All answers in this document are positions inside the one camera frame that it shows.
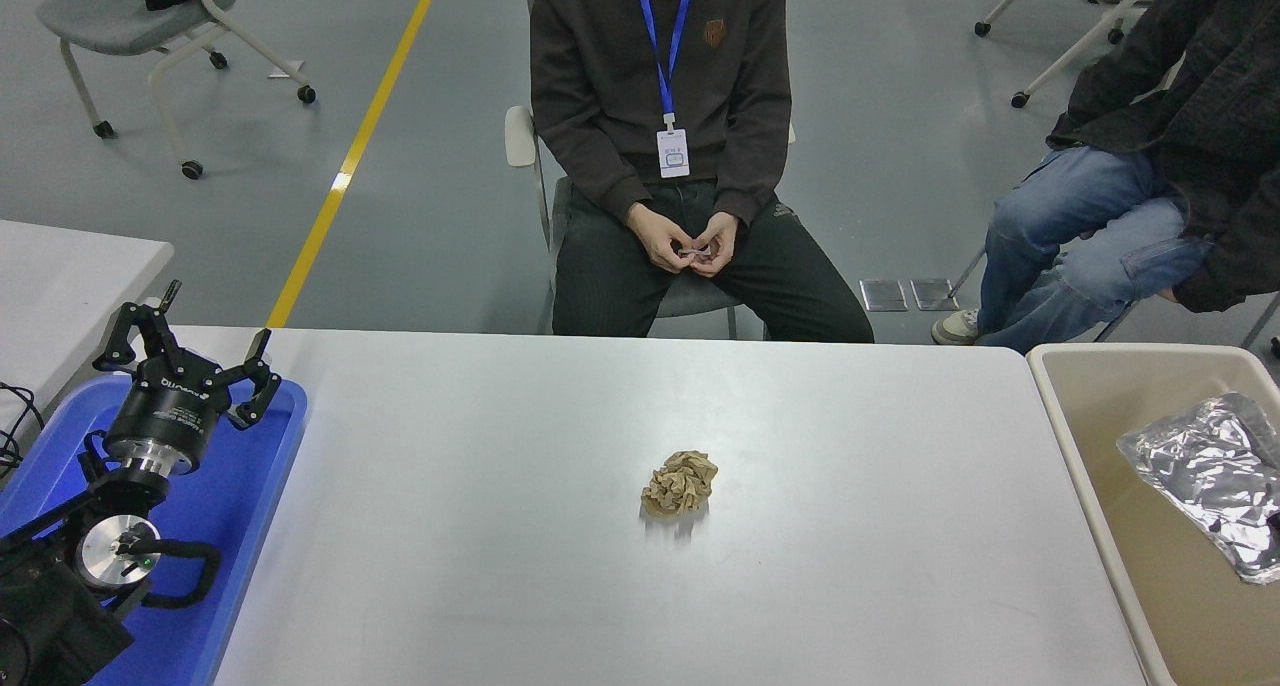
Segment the person's right hand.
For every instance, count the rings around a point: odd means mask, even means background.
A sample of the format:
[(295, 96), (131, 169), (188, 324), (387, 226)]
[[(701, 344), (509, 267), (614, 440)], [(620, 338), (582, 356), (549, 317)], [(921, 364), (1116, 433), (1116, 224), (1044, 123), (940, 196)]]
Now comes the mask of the person's right hand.
[(640, 241), (650, 262), (664, 273), (681, 273), (689, 267), (689, 253), (681, 256), (680, 250), (687, 250), (690, 235), (669, 218), (649, 209), (646, 203), (635, 202), (627, 209), (625, 225)]

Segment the person's left hand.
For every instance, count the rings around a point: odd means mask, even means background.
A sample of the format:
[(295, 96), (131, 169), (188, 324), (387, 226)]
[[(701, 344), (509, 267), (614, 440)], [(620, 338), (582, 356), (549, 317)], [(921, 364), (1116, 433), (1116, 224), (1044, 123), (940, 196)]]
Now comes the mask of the person's left hand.
[(731, 212), (713, 212), (705, 229), (687, 247), (692, 252), (687, 253), (689, 267), (705, 279), (718, 276), (733, 259), (739, 227), (739, 218)]

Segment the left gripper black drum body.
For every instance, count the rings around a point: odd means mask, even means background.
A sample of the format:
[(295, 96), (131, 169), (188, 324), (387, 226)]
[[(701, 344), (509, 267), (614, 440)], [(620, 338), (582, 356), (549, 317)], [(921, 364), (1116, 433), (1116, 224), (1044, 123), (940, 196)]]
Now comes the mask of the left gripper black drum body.
[(108, 453), (122, 456), (128, 444), (157, 443), (183, 456), (205, 454), (230, 404), (228, 387), (205, 384), (220, 369), (201, 355), (178, 355), (174, 366), (161, 355), (142, 361), (105, 436)]

